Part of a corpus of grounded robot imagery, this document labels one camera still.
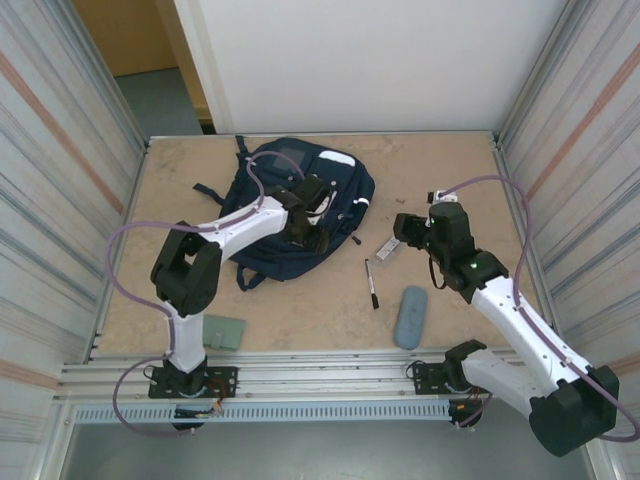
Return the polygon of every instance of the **purple cable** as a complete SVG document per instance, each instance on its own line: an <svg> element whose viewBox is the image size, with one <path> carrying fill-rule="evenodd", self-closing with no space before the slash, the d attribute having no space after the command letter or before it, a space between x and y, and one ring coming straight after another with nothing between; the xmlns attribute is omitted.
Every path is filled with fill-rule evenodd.
<svg viewBox="0 0 640 480"><path fill-rule="evenodd" d="M627 417L629 422L633 425L635 432L628 437L612 437L611 435L602 435L599 438L601 440L606 440L609 442L620 442L620 443L629 443L635 442L640 439L640 421L634 417L633 413L620 401L618 401L613 395L607 392L604 388L602 388L595 380L585 374L582 370L576 367L571 359L569 359L562 350L560 350L552 341L545 335L545 333L536 325L533 319L529 316L529 314L524 310L524 308L520 308L520 275L522 273L522 267L524 266L524 262L526 261L527 252L531 246L531 235L533 231L533 222L531 219L531 207L529 205L529 200L527 199L527 194L522 189L520 185L511 180L510 178L503 177L501 175L483 175L481 177L472 178L467 180L466 182L462 182L455 187L452 187L441 194L441 196L449 195L457 190L461 190L464 187L469 185L473 185L474 183L484 182L486 180L498 180L500 182L506 183L513 187L522 197L522 201L524 203L524 209L526 213L526 229L525 229L525 238L524 245L522 246L522 253L520 254L520 258L518 260L518 265L516 266L515 274L513 275L513 298L516 304L516 308L520 312L522 318L527 322L527 325L531 327L531 329L536 333L536 335L544 342L544 344L549 347L549 349L567 366L573 370L580 378L582 378L591 388L597 391L600 395L602 395L608 402L610 402L613 406L615 406L620 412ZM458 426L463 427L471 422L474 418L476 418L482 411L489 405L489 402L493 398L493 395L490 394L482 406L469 418L465 421L460 422Z"/></svg>
<svg viewBox="0 0 640 480"><path fill-rule="evenodd" d="M184 433L188 432L187 430L182 431L182 432L151 432L151 431L147 431L147 430L142 430L139 428L134 427L131 423L129 423L123 416L122 413L120 412L120 409L118 408L118 392L120 391L120 387L122 386L122 383L124 382L124 379L127 377L127 375L129 375L132 371L134 371L136 368L140 367L141 365L145 365L147 363L151 363L151 362L155 362L155 361L163 361L163 360L168 360L171 355L173 355L173 351L175 349L175 345L176 345L176 328L175 328L175 324L173 322L173 317L172 317L172 313L171 311L166 308L164 305L158 304L158 303L154 303L154 302L150 302L149 300L146 300L142 297L139 297L137 295L134 295L133 293L129 292L127 289L125 289L122 284L118 281L118 279L116 278L116 275L113 271L113 266L111 264L111 253L113 250L113 245L115 243L115 240L122 235L124 232L131 230L133 228L140 228L140 227L148 227L148 228L166 228L168 230L177 230L179 232L188 232L188 233L207 233L207 232L213 232L216 230L223 230L225 228L231 227L233 225L236 225L240 222L245 221L247 218L249 218L250 216L252 216L255 212L258 211L258 209L262 206L262 203L264 202L264 197L265 197L265 192L264 192L264 185L262 184L262 182L260 181L260 179L255 175L255 173L253 173L253 170L251 169L252 165L254 164L254 161L257 160L260 157L264 157L266 155L275 155L276 157L281 157L284 160L286 160L287 162L289 162L294 170L296 171L296 173L300 176L300 179L304 179L304 173L302 172L302 169L300 168L300 166L294 162L293 160L291 160L289 157L287 157L286 155L280 153L280 152L272 152L272 151L263 151L263 152L259 152L256 153L255 155L253 155L250 158L247 158L247 174L249 175L249 177L255 182L256 186L258 187L258 200L255 203L255 207L248 211L246 214L238 217L238 218L234 218L233 220L229 220L227 222L223 222L220 225L214 225L211 227L205 227L205 228L199 228L199 227L190 227L190 226L186 226L186 225L176 225L174 223L166 223L166 222L132 222L132 223L128 223L126 225L122 225L121 227L117 228L108 238L107 240L107 248L105 249L105 265L106 265L106 270L107 270L107 276L109 277L109 280L111 281L111 283L113 283L113 286L116 288L116 290L118 290L122 295L124 295L125 297L127 297L130 300L133 300L134 302L140 303L142 305L146 305L147 307L153 308L155 310L158 310L162 313L164 313L167 317L167 322L169 324L169 350L162 355L161 357L150 357L150 358L145 358L144 360L140 360L139 362L133 364L132 366L130 366L129 368L127 368L124 372L122 372L122 375L120 376L120 378L118 379L118 381L116 382L116 385L113 389L113 395L111 397L111 405L113 406L113 411L116 414L116 417L118 418L118 420L120 421L120 423L122 423L125 427L127 427L129 430L131 430L132 432L135 433L139 433L141 435L146 435L149 437L175 437L175 436L179 436L179 435L183 435Z"/></svg>

